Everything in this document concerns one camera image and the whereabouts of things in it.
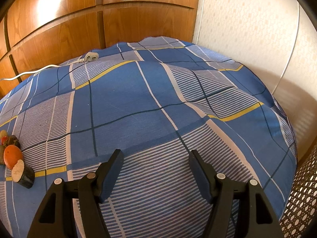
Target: beige wallpaper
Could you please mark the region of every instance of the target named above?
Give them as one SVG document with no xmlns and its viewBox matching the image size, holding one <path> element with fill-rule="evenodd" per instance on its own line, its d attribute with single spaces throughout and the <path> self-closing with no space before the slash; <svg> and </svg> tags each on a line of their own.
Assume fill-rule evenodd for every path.
<svg viewBox="0 0 317 238">
<path fill-rule="evenodd" d="M 295 130 L 300 159 L 317 134 L 317 32 L 302 8 L 294 52 L 274 97 Z"/>
<path fill-rule="evenodd" d="M 296 0 L 199 0 L 193 42 L 257 74 L 286 111 L 300 159 L 317 135 L 317 32 Z"/>
<path fill-rule="evenodd" d="M 204 0 L 200 10 L 193 41 L 199 32 L 199 45 L 247 65 L 273 91 L 293 50 L 297 1 Z"/>
</svg>

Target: red berry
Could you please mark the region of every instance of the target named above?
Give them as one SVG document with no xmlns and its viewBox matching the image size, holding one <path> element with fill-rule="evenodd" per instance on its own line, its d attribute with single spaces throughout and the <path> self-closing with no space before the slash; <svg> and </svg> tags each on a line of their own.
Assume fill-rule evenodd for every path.
<svg viewBox="0 0 317 238">
<path fill-rule="evenodd" d="M 2 139 L 1 139 L 1 144 L 3 145 L 3 144 L 4 144 L 4 142 L 5 142 L 7 139 L 8 139 L 8 137 L 7 137 L 7 136 L 2 137 Z"/>
</svg>

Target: blue plaid bed sheet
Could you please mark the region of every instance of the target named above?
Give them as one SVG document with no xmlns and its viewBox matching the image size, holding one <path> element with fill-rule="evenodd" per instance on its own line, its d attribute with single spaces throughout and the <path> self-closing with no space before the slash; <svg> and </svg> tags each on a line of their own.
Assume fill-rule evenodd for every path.
<svg viewBox="0 0 317 238">
<path fill-rule="evenodd" d="M 234 180 L 257 179 L 281 217 L 297 164 L 294 132 L 250 69 L 168 37 L 93 52 L 97 61 L 43 70 L 0 101 L 1 129 L 19 138 L 36 172 L 28 190 L 0 166 L 0 219 L 15 238 L 26 237 L 54 179 L 80 179 L 115 149 L 125 161 L 101 205 L 111 237 L 202 234 L 211 206 L 190 171 L 192 149 Z M 237 209 L 234 202 L 227 237 Z"/>
</svg>

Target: silver screw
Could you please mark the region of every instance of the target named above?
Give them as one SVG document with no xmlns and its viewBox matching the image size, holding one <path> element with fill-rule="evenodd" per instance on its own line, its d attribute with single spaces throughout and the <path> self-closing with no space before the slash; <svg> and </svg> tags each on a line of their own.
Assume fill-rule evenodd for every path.
<svg viewBox="0 0 317 238">
<path fill-rule="evenodd" d="M 61 182 L 62 182 L 61 178 L 57 178 L 57 179 L 54 180 L 55 184 L 61 184 Z"/>
<path fill-rule="evenodd" d="M 96 177 L 96 174 L 94 172 L 90 172 L 87 174 L 88 179 L 94 179 Z"/>
<path fill-rule="evenodd" d="M 253 186 L 256 186 L 257 185 L 257 180 L 251 179 L 250 180 L 250 184 L 253 185 Z"/>
<path fill-rule="evenodd" d="M 224 178 L 226 178 L 226 176 L 223 173 L 218 173 L 217 178 L 223 180 Z"/>
</svg>

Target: orange fruit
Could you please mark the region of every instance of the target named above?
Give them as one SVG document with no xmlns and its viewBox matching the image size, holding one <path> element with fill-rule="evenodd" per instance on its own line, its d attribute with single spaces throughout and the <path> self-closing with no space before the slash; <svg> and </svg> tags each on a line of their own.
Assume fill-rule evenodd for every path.
<svg viewBox="0 0 317 238">
<path fill-rule="evenodd" d="M 23 154 L 17 146 L 9 145 L 4 150 L 3 159 L 7 168 L 12 170 L 19 159 L 23 160 Z"/>
</svg>

